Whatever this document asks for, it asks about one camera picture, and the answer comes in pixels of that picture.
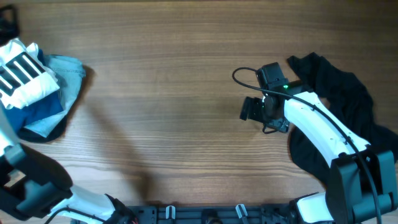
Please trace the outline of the white polo shirt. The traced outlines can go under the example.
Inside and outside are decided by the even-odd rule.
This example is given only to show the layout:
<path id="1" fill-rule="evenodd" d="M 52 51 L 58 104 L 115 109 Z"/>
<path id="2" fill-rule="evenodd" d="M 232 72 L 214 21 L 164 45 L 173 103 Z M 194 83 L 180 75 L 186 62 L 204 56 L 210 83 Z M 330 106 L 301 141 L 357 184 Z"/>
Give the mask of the white polo shirt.
<path id="1" fill-rule="evenodd" d="M 55 72 L 38 59 L 39 48 L 18 38 L 1 47 L 1 103 L 22 109 L 60 89 Z"/>

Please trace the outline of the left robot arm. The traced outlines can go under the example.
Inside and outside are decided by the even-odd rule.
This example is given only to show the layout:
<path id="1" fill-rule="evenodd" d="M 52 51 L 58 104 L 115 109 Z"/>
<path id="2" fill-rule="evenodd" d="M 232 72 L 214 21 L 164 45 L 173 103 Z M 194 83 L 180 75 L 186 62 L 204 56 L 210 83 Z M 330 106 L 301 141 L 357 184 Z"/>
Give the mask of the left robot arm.
<path id="1" fill-rule="evenodd" d="M 1 7 L 1 106 L 23 109 L 59 89 L 55 74 L 18 39 L 17 9 Z M 72 223 L 139 223 L 125 204 L 73 184 L 54 159 L 21 143 L 1 114 L 1 210 L 26 221 L 57 216 Z"/>

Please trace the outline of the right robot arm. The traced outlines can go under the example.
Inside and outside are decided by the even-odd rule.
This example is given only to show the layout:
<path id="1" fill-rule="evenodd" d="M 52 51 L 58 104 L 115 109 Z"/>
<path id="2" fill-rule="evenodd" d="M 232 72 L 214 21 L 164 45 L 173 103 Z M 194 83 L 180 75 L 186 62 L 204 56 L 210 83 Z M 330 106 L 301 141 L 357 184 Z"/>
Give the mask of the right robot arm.
<path id="1" fill-rule="evenodd" d="M 302 81 L 286 79 L 278 63 L 253 71 L 262 98 L 247 97 L 242 120 L 262 123 L 263 133 L 286 133 L 294 124 L 330 168 L 325 192 L 293 199 L 284 207 L 266 205 L 267 223 L 362 223 L 397 210 L 392 151 L 371 145 L 349 130 Z"/>

